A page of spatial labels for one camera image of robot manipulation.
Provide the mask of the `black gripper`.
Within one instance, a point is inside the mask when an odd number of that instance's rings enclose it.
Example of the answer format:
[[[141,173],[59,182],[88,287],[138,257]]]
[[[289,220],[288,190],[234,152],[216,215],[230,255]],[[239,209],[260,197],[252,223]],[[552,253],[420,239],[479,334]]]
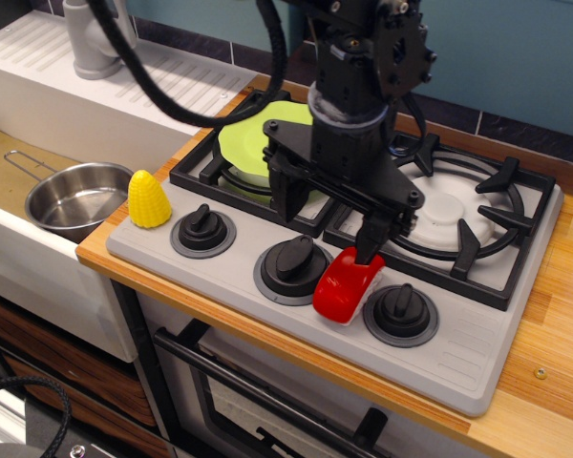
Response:
[[[355,263],[369,265],[394,234],[408,234],[424,196],[384,150],[379,127],[337,129],[269,120],[264,161],[274,208],[292,221],[313,190],[364,215]]]

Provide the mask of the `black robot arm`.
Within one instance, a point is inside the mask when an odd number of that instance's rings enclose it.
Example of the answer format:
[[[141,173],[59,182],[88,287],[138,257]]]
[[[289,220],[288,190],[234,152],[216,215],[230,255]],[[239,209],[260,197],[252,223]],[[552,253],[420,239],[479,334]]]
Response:
[[[273,204],[292,220],[313,189],[363,215],[358,264],[411,230],[420,191],[393,161],[400,103],[431,76],[435,53],[417,1],[301,1],[316,45],[311,125],[268,121],[264,160]]]

